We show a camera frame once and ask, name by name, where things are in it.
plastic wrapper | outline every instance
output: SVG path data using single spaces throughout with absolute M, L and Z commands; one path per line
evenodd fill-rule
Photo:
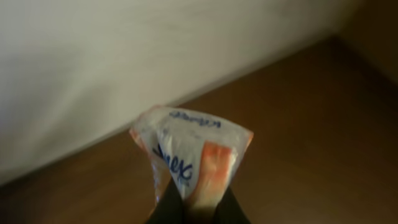
M 253 137 L 226 119 L 163 106 L 141 114 L 130 133 L 151 160 L 157 200 L 169 170 L 191 211 L 217 206 Z

wall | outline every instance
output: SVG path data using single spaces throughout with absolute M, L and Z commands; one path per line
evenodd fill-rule
M 371 64 L 398 84 L 398 1 L 367 1 L 341 33 Z
M 354 0 L 3 0 L 0 184 L 314 43 Z

white packaging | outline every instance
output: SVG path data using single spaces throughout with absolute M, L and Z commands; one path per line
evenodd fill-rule
M 169 168 L 181 198 L 194 210 L 217 206 L 253 137 L 226 119 L 163 106 L 140 115 L 130 133 L 154 172 Z

kleenex logo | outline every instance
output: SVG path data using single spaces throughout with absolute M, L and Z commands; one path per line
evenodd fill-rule
M 184 119 L 185 121 L 196 122 L 200 126 L 217 127 L 217 128 L 221 127 L 221 121 L 213 121 L 210 119 L 195 118 L 195 117 L 188 116 L 184 112 L 173 111 L 173 112 L 170 112 L 169 115 L 172 116 L 173 118 L 180 118 L 180 119 Z
M 169 167 L 170 171 L 174 174 L 178 174 L 177 180 L 181 181 L 181 183 L 189 186 L 188 180 L 192 178 L 192 164 L 184 165 L 184 160 L 179 159 L 178 156 L 173 156 L 173 159 L 170 155 L 167 155 L 160 144 L 157 145 L 157 149 L 152 148 L 152 152 L 162 158 L 167 166 Z

wooden floor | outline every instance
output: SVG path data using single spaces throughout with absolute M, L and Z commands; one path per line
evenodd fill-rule
M 397 90 L 336 40 L 182 105 L 254 140 L 232 183 L 253 223 L 398 223 Z M 0 223 L 142 223 L 149 161 L 127 132 L 0 189 Z

